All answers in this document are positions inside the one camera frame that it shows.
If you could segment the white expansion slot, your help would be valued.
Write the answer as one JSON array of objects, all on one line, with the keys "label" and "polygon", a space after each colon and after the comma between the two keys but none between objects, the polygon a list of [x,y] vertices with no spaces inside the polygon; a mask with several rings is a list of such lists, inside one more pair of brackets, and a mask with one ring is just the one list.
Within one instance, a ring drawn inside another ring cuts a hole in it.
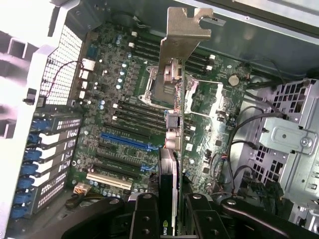
[{"label": "white expansion slot", "polygon": [[110,177],[96,172],[88,172],[86,175],[86,179],[106,184],[109,186],[117,187],[123,190],[131,190],[132,187],[132,182],[130,181],[124,181],[122,179]]}]

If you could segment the metal disk bay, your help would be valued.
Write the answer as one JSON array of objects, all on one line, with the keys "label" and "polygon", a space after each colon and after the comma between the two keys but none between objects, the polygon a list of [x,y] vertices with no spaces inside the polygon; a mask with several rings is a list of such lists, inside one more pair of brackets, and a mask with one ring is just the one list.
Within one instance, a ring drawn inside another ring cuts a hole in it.
[{"label": "metal disk bay", "polygon": [[293,203],[289,221],[308,230],[319,228],[319,80],[258,90],[285,119],[267,118],[259,143],[266,151],[263,183],[278,182]]}]

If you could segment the metal socket cover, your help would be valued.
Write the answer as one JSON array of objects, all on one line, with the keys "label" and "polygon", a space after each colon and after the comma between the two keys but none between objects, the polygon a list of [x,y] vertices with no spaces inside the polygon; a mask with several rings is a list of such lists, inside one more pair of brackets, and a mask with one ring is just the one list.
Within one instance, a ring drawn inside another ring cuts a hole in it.
[{"label": "metal socket cover", "polygon": [[[185,99],[184,99],[184,113],[195,114],[202,117],[213,119],[214,118],[213,115],[215,114],[215,111],[217,110],[222,98],[223,83],[217,82],[217,81],[196,79],[194,76],[188,75],[188,74],[186,74],[185,78],[187,80],[187,85],[186,85],[186,93],[185,93]],[[191,109],[195,99],[194,95],[196,94],[196,90],[199,88],[200,83],[208,83],[208,84],[217,85],[217,90],[216,90],[215,96],[213,97],[214,101],[211,105],[210,112],[208,115],[194,112]]]}]

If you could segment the CPU socket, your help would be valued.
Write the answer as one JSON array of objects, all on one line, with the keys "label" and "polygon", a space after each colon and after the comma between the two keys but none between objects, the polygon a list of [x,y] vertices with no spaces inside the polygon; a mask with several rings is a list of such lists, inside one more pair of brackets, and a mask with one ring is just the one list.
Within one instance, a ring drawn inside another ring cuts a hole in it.
[{"label": "CPU socket", "polygon": [[158,66],[148,66],[149,79],[145,92],[139,100],[145,105],[160,110],[181,111],[182,79],[165,82],[163,75],[158,74]]}]

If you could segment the open black PC case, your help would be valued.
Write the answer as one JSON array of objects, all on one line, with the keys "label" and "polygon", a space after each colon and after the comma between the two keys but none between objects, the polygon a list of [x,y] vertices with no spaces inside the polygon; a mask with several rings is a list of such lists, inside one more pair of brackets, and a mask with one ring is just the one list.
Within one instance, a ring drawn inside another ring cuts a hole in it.
[{"label": "open black PC case", "polygon": [[289,222],[294,239],[319,239],[319,228],[289,221],[293,203],[283,198],[280,184],[263,183],[266,151],[259,137],[267,118],[286,115],[257,95],[319,80],[319,0],[0,0],[0,239],[27,239],[110,197],[130,202],[153,194],[159,213],[159,169],[146,192],[121,198],[92,192],[83,183],[75,188],[69,178],[84,118],[83,82],[93,71],[87,51],[96,29],[110,23],[148,32],[161,43],[169,7],[184,7],[190,17],[195,8],[211,8],[213,17],[200,21],[211,38],[196,49],[248,64],[251,73],[227,142],[222,175],[229,191],[195,192],[182,175],[177,233],[169,238],[160,233],[159,239],[197,239],[185,225],[187,194],[204,195],[213,206],[229,198],[245,201]]}]

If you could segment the blue expansion slot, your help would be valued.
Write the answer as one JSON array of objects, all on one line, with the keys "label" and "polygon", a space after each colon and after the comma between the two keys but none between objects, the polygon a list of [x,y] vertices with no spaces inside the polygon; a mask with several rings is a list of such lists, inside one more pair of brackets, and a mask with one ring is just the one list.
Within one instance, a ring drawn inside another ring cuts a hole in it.
[{"label": "blue expansion slot", "polygon": [[148,144],[145,144],[145,143],[142,143],[142,142],[138,142],[138,141],[135,141],[135,140],[131,140],[131,139],[128,139],[128,138],[124,138],[124,137],[121,137],[121,136],[117,136],[117,135],[114,135],[114,134],[111,134],[111,133],[101,133],[100,137],[103,138],[103,139],[106,139],[106,140],[114,141],[114,142],[117,142],[117,143],[120,143],[120,144],[126,144],[128,146],[135,147],[135,148],[138,148],[138,149],[142,149],[142,150],[145,150],[145,151],[151,151],[151,148],[150,148],[150,146]]}]

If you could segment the green motherboard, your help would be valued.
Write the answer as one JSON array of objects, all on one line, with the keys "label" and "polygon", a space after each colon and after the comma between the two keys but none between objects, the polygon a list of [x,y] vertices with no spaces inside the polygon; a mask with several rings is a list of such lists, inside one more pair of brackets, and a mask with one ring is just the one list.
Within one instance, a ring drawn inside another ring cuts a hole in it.
[{"label": "green motherboard", "polygon": [[[88,48],[93,71],[83,82],[81,102],[84,118],[72,161],[69,183],[77,188],[87,184],[105,197],[124,197],[148,190],[149,177],[158,171],[159,149],[166,136],[165,113],[145,105],[148,66],[158,66],[160,38],[145,31],[133,32],[105,23],[95,31]],[[196,49],[185,64],[186,74],[196,79],[223,83],[222,98],[213,115],[206,118],[184,114],[182,174],[193,191],[213,196],[226,195],[230,185],[223,181],[227,142],[237,125],[251,67],[223,55]],[[237,75],[240,83],[231,87],[228,78]],[[192,111],[208,115],[217,85],[200,83]],[[101,133],[148,144],[145,151],[106,140]],[[88,172],[132,182],[131,190],[86,179]]]}]

